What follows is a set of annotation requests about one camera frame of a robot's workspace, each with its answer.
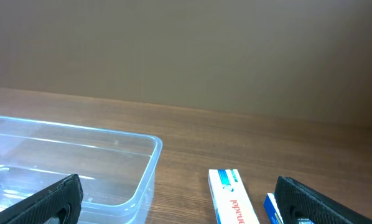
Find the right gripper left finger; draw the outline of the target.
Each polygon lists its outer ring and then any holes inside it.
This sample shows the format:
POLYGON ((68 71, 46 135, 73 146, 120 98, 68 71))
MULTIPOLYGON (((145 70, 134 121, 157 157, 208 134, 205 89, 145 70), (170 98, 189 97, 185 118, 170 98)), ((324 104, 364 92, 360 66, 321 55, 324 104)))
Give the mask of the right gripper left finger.
POLYGON ((72 174, 0 212, 0 224, 76 224, 83 189, 72 174))

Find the clear plastic container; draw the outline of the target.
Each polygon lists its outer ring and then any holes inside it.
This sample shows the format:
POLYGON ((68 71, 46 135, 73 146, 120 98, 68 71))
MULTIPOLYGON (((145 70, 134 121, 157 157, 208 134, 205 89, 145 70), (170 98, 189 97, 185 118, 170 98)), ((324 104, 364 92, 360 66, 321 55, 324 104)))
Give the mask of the clear plastic container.
POLYGON ((0 212, 77 174, 80 223, 144 223, 161 150, 151 135, 0 116, 0 212))

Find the white Panadol box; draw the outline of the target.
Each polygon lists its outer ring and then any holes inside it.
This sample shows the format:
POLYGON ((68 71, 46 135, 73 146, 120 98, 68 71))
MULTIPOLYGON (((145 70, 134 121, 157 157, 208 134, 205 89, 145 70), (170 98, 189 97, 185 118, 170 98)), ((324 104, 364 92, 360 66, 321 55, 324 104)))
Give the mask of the white Panadol box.
POLYGON ((237 169, 209 169, 208 184, 217 224, 259 224, 237 169))

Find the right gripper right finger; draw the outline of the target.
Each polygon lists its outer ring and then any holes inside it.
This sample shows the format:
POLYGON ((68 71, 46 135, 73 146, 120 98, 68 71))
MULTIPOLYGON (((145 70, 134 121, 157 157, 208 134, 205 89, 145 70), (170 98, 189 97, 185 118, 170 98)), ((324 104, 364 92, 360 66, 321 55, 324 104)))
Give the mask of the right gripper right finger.
POLYGON ((274 198, 284 224, 372 224, 372 219, 291 177, 278 177, 274 198))

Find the blue yellow VapoDrops box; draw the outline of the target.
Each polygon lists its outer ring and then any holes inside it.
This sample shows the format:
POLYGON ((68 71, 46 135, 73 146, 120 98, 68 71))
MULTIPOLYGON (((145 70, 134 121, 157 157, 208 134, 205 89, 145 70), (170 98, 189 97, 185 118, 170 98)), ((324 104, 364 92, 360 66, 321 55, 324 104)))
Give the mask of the blue yellow VapoDrops box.
POLYGON ((271 224, 283 224, 283 220, 273 193, 266 194, 263 206, 271 224))

